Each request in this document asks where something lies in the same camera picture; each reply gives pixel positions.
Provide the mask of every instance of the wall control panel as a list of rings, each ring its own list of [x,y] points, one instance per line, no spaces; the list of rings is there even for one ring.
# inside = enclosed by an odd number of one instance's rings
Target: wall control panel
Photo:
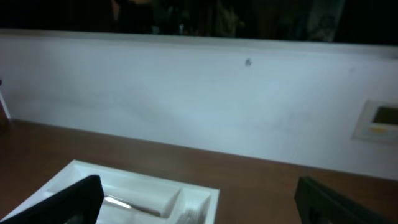
[[[367,101],[353,138],[398,144],[398,103]]]

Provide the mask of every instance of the white tray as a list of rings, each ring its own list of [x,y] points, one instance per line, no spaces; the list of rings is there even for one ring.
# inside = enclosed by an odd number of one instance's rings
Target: white tray
[[[160,217],[103,203],[98,224],[212,224],[219,190],[150,177],[81,161],[72,161],[3,218],[12,217],[89,175],[99,175],[105,194],[158,211]]]

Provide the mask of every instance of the wooden desk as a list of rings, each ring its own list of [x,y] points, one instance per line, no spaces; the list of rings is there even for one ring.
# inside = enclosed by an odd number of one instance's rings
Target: wooden desk
[[[301,175],[398,222],[398,182],[22,121],[0,137],[0,217],[72,159],[221,189],[218,224],[300,223]]]

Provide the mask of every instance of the black device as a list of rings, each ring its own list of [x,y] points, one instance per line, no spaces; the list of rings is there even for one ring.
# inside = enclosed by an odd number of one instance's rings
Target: black device
[[[95,224],[104,199],[101,179],[91,175],[1,224]]]
[[[295,201],[303,224],[392,223],[309,177],[299,179]]]

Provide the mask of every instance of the small hole in wall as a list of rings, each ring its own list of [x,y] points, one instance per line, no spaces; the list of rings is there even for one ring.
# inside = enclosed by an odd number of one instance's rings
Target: small hole in wall
[[[250,65],[252,64],[251,59],[248,58],[246,59],[245,63],[244,63],[247,67],[250,67]]]

